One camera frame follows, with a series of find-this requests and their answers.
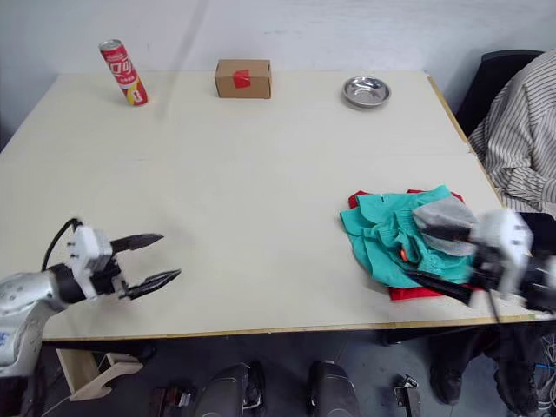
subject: white table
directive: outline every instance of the white table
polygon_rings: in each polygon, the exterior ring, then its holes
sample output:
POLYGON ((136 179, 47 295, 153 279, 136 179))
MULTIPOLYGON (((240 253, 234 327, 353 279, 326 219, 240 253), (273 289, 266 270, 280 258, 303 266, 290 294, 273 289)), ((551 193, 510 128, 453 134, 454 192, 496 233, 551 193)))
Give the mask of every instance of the white table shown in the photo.
MULTIPOLYGON (((475 308, 392 303, 353 257, 338 214, 359 189, 445 183, 478 214, 500 207, 426 74, 375 73, 393 94, 370 111, 341 100, 354 75, 274 73, 265 101, 218 98, 212 73, 142 74, 142 108, 108 73, 60 76, 0 154, 0 276, 37 270, 78 215, 111 238, 165 234, 120 255, 129 280, 183 272, 135 301, 72 306, 49 340, 492 322, 484 294, 475 308)), ((533 318, 512 302, 500 310, 533 318)))

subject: metal bowl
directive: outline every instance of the metal bowl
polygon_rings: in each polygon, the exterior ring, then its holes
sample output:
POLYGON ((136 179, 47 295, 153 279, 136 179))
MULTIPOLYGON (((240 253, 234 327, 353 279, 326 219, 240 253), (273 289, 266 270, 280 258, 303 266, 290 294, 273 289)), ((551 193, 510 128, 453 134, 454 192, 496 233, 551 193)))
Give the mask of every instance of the metal bowl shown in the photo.
POLYGON ((380 106, 390 98, 390 88, 383 81, 369 76, 355 76, 344 83, 343 94, 358 107, 380 106))

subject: red can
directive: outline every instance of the red can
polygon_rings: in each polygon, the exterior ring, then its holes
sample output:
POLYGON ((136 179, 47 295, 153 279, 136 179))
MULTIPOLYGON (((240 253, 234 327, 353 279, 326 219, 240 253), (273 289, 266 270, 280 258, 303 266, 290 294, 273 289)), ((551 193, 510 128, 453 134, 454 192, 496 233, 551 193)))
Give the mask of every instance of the red can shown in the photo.
POLYGON ((98 49, 101 50, 104 61, 108 64, 129 104, 132 106, 145 104, 149 100, 147 90, 142 85, 141 78, 137 75, 122 41, 110 39, 98 45, 98 49))

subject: red cloth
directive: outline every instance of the red cloth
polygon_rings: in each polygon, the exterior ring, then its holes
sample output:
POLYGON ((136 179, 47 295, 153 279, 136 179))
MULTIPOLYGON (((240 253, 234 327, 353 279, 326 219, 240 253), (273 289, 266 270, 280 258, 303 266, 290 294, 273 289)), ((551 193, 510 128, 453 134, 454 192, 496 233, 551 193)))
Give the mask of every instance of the red cloth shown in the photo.
MULTIPOLYGON (((409 189, 407 191, 408 194, 418 194, 424 192, 422 189, 409 189)), ((357 201, 357 195, 366 195, 370 194, 365 191, 357 191, 355 194, 349 196, 347 199, 347 203, 351 209, 355 209, 359 206, 359 202, 357 201)), ((452 193, 452 195, 459 199, 461 202, 463 201, 463 197, 459 194, 452 193)), ((423 287, 417 288, 394 288, 388 287, 388 294, 390 295, 391 301, 402 301, 402 300, 411 300, 413 298, 423 298, 423 297, 438 297, 442 294, 437 293, 436 291, 432 291, 430 289, 426 289, 423 287)))

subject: black shoe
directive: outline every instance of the black shoe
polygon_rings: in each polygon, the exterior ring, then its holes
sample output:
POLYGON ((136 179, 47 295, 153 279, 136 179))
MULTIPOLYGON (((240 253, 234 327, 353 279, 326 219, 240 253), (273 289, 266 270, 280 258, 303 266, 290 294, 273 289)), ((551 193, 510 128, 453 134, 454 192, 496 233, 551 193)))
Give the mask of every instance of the black shoe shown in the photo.
POLYGON ((528 363, 501 361, 494 374, 498 394, 517 415, 534 416, 539 408, 534 371, 528 363))
POLYGON ((461 372, 434 363, 431 366, 431 388, 444 404, 456 405, 461 393, 461 372))

